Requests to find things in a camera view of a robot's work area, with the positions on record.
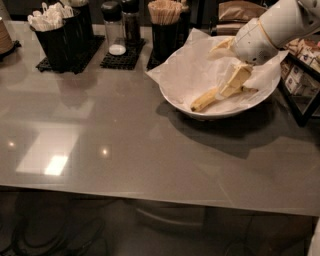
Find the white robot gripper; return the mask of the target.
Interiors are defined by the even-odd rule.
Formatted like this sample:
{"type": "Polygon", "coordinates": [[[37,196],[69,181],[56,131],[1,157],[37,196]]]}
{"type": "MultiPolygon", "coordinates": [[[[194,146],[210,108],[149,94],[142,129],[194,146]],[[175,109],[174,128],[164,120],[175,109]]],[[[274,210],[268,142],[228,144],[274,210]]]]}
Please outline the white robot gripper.
{"type": "Polygon", "coordinates": [[[264,18],[253,18],[235,36],[224,39],[209,51],[213,59],[236,57],[248,63],[218,65],[216,100],[224,100],[241,91],[252,74],[252,65],[263,65],[277,55],[279,33],[273,32],[273,28],[264,18]]]}

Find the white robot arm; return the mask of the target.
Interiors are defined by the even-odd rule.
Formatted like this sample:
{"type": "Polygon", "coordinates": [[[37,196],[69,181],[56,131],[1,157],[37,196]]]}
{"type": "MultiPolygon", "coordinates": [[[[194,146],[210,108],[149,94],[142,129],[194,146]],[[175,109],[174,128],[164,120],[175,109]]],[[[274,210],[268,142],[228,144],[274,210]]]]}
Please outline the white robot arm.
{"type": "Polygon", "coordinates": [[[234,37],[210,50],[210,57],[236,57],[229,81],[218,89],[215,98],[225,99],[242,87],[253,66],[263,65],[293,39],[316,33],[320,28],[320,0],[279,0],[259,18],[246,23],[234,37]]]}

